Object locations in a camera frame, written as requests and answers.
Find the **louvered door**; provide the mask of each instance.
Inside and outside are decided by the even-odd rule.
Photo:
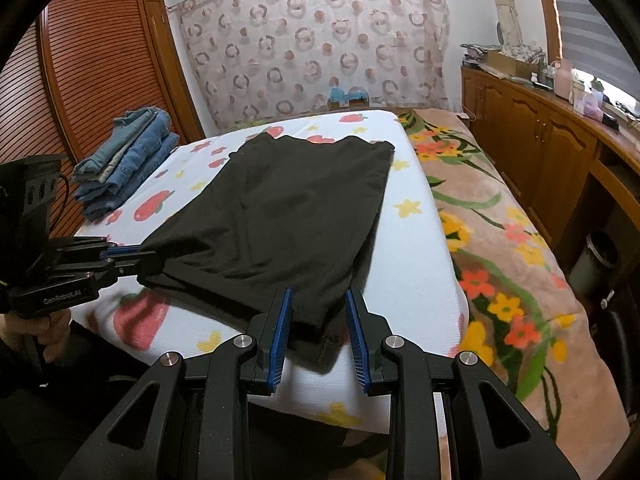
[[[0,162],[28,155],[67,154],[63,136],[50,106],[47,83],[43,77],[38,50],[36,25],[24,35],[0,73]],[[73,161],[63,162],[62,171],[69,177]],[[59,215],[64,184],[52,207],[52,218]],[[53,235],[70,235],[82,222],[81,205],[69,197]]]
[[[82,156],[110,136],[114,117],[143,106],[167,110],[182,134],[143,6],[143,0],[53,0],[47,7],[43,35]]]

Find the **black pants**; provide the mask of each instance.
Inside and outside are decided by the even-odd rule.
[[[147,366],[72,324],[66,362],[46,387],[17,387],[0,398],[2,478],[56,480],[71,457]],[[386,447],[386,435],[343,448],[347,430],[249,404],[254,480],[324,479],[331,469]]]

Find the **cardboard box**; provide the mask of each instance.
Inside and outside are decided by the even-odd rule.
[[[525,63],[495,51],[488,53],[486,57],[486,64],[505,74],[521,77],[527,80],[531,79],[532,73],[538,73],[537,63]]]

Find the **metal screw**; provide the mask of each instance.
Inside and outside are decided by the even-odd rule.
[[[462,352],[460,354],[460,360],[462,361],[462,364],[471,366],[478,362],[478,356],[473,352]]]
[[[385,343],[391,348],[400,348],[401,346],[404,346],[404,339],[399,335],[390,335],[385,339]]]
[[[250,335],[247,334],[236,336],[236,338],[234,339],[234,345],[236,345],[238,348],[247,348],[252,342],[254,342],[254,340]]]
[[[166,354],[162,354],[160,358],[160,362],[162,366],[173,366],[180,360],[180,354],[178,352],[167,352]]]

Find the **brown floral blanket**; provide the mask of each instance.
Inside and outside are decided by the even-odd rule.
[[[476,352],[494,370],[582,479],[596,479],[629,428],[584,309],[464,124],[435,109],[399,121],[431,185],[469,302],[460,350]]]

